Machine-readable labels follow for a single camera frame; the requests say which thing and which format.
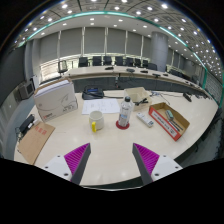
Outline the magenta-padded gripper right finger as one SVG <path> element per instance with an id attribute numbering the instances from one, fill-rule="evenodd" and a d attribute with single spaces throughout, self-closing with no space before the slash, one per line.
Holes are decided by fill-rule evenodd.
<path id="1" fill-rule="evenodd" d="M 135 157 L 144 185 L 164 178 L 182 167 L 167 155 L 159 155 L 137 143 L 133 144 L 132 153 Z"/>

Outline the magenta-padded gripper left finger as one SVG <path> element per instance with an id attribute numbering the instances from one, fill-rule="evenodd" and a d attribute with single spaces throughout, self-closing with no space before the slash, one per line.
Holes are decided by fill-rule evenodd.
<path id="1" fill-rule="evenodd" d="M 43 170 L 79 185 L 90 154 L 91 146 L 87 143 L 66 155 L 55 156 L 43 166 Z"/>

